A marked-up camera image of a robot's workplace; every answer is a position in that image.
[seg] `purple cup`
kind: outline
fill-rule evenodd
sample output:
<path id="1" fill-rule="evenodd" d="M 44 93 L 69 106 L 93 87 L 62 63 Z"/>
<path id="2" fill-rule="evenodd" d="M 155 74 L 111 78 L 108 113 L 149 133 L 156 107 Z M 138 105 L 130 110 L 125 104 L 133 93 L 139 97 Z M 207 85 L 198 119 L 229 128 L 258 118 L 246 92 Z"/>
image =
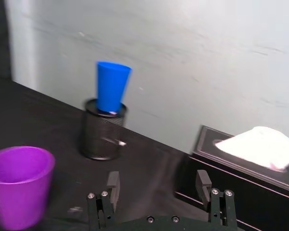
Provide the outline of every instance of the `purple cup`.
<path id="1" fill-rule="evenodd" d="M 36 147 L 0 150 L 0 225 L 22 230 L 44 214 L 55 159 Z"/>

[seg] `black tissue box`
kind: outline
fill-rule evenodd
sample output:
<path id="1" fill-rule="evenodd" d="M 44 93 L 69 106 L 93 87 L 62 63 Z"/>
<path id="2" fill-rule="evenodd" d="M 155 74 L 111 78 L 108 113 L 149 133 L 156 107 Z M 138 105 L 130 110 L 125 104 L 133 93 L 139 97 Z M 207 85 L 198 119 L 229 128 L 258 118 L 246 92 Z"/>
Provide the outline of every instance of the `black tissue box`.
<path id="1" fill-rule="evenodd" d="M 178 169 L 175 195 L 202 208 L 196 192 L 196 172 L 206 170 L 212 187 L 235 193 L 240 228 L 289 231 L 289 166 L 276 172 L 219 150 L 215 144 L 232 135 L 202 126 L 195 149 Z"/>

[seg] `bolt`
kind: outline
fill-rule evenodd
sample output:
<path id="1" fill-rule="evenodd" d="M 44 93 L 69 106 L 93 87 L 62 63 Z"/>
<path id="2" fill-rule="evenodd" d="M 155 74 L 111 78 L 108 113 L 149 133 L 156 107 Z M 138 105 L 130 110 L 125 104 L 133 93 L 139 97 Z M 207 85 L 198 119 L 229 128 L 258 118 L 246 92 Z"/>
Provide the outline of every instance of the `bolt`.
<path id="1" fill-rule="evenodd" d="M 177 216 L 173 216 L 173 217 L 172 217 L 172 221 L 173 221 L 174 223 L 178 223 L 178 222 L 180 221 L 180 219 L 179 219 Z"/>
<path id="2" fill-rule="evenodd" d="M 217 195 L 217 194 L 218 194 L 218 190 L 212 189 L 212 193 L 213 193 L 214 195 Z"/>
<path id="3" fill-rule="evenodd" d="M 226 190 L 226 191 L 225 191 L 225 194 L 226 194 L 227 196 L 232 196 L 232 195 L 233 195 L 233 193 L 232 193 L 230 190 Z"/>
<path id="4" fill-rule="evenodd" d="M 92 199 L 92 198 L 94 198 L 94 196 L 95 196 L 95 195 L 94 195 L 93 193 L 89 193 L 88 198 L 89 198 L 89 199 Z"/>
<path id="5" fill-rule="evenodd" d="M 102 192 L 102 196 L 107 196 L 107 195 L 108 195 L 108 192 L 106 192 L 106 191 Z"/>
<path id="6" fill-rule="evenodd" d="M 153 222 L 154 222 L 154 218 L 153 218 L 153 217 L 148 217 L 146 220 L 147 220 L 149 223 L 153 223 Z"/>

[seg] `wall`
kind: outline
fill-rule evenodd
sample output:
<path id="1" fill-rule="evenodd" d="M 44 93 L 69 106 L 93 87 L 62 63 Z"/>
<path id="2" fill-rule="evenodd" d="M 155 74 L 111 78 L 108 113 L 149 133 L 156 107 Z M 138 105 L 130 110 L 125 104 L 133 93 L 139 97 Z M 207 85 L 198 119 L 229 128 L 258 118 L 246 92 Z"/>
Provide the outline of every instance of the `wall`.
<path id="1" fill-rule="evenodd" d="M 152 139 L 189 152 L 201 124 L 289 136 L 289 0 L 7 3 L 24 85 L 81 108 L 110 60 L 133 67 L 127 128 Z"/>

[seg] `black mesh pen holder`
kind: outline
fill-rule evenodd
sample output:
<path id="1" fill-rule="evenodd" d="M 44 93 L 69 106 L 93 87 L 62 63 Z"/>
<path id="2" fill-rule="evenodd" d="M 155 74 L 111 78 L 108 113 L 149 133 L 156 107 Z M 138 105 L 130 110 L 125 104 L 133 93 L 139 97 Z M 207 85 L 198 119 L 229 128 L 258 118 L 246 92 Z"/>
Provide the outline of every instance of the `black mesh pen holder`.
<path id="1" fill-rule="evenodd" d="M 97 109 L 96 99 L 87 101 L 81 124 L 82 154 L 95 160 L 119 157 L 126 113 L 127 107 L 123 104 L 118 113 L 107 113 Z"/>

